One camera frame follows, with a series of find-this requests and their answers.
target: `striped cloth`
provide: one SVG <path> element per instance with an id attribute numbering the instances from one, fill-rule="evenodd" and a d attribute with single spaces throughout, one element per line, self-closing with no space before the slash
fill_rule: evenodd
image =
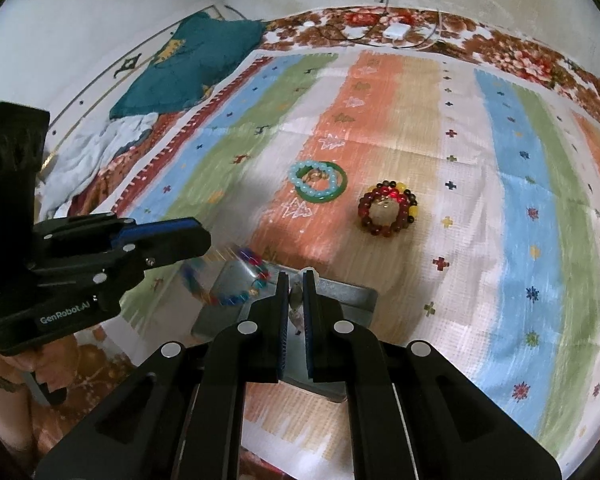
<path id="1" fill-rule="evenodd" d="M 308 158 L 347 171 L 341 197 L 296 195 L 286 173 Z M 256 51 L 136 169 L 99 210 L 195 216 L 215 244 L 374 288 L 380 339 L 431 342 L 565 475 L 600 437 L 600 124 L 570 101 L 435 54 Z M 385 179 L 420 215 L 371 237 L 357 201 Z M 156 307 L 174 272 L 104 324 L 135 362 L 190 342 L 195 300 Z M 250 385 L 242 443 L 299 480 L 352 478 L 346 406 L 288 384 Z"/>

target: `red beaded bracelet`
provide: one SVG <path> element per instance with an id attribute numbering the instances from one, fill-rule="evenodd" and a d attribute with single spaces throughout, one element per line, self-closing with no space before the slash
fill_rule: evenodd
<path id="1" fill-rule="evenodd" d="M 398 204 L 398 213 L 391 225 L 375 224 L 370 216 L 371 206 L 374 203 L 388 203 L 394 200 Z M 362 227 L 373 236 L 390 237 L 406 229 L 418 216 L 418 202 L 416 196 L 407 189 L 406 185 L 395 180 L 384 180 L 370 187 L 358 203 L 358 216 Z"/>

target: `gray tray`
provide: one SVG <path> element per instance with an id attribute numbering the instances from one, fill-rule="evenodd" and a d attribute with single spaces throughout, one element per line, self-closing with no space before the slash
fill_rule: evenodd
<path id="1" fill-rule="evenodd" d="M 191 334 L 200 340 L 210 341 L 226 327 L 247 319 L 253 301 L 273 296 L 276 293 L 276 283 L 278 282 L 280 270 L 289 275 L 291 283 L 299 272 L 297 269 L 269 262 L 266 264 L 270 272 L 270 278 L 259 297 L 242 305 L 205 305 L 191 329 Z M 214 282 L 211 293 L 226 295 L 235 294 L 240 290 L 247 290 L 254 278 L 253 271 L 242 262 L 227 262 Z M 342 305 L 342 313 L 346 319 L 365 327 L 371 323 L 378 299 L 378 293 L 372 288 L 334 282 L 322 277 L 318 280 L 315 288 L 318 294 L 338 300 Z M 342 402 L 346 398 L 344 383 L 314 383 L 308 377 L 305 348 L 304 332 L 296 335 L 296 328 L 288 321 L 286 365 L 283 381 L 325 396 L 334 402 Z"/>

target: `red border trim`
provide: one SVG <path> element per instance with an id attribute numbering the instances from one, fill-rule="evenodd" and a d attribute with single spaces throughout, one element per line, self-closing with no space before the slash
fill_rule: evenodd
<path id="1" fill-rule="evenodd" d="M 231 81 L 221 91 L 219 91 L 211 100 L 189 119 L 180 131 L 173 136 L 173 139 L 158 152 L 154 158 L 136 174 L 131 182 L 125 187 L 120 197 L 116 200 L 111 210 L 120 215 L 127 210 L 133 200 L 135 200 L 153 181 L 164 167 L 173 159 L 180 147 L 189 140 L 193 133 L 206 119 L 221 107 L 229 97 L 231 97 L 248 78 L 255 74 L 258 69 L 269 63 L 273 57 L 263 56 L 254 61 L 238 77 Z"/>

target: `teal pillow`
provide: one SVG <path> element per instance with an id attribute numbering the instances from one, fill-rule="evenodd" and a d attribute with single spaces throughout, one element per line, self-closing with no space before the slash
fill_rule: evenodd
<path id="1" fill-rule="evenodd" d="M 260 43 L 262 22 L 214 20 L 206 12 L 185 18 L 147 69 L 109 112 L 111 119 L 191 108 Z"/>

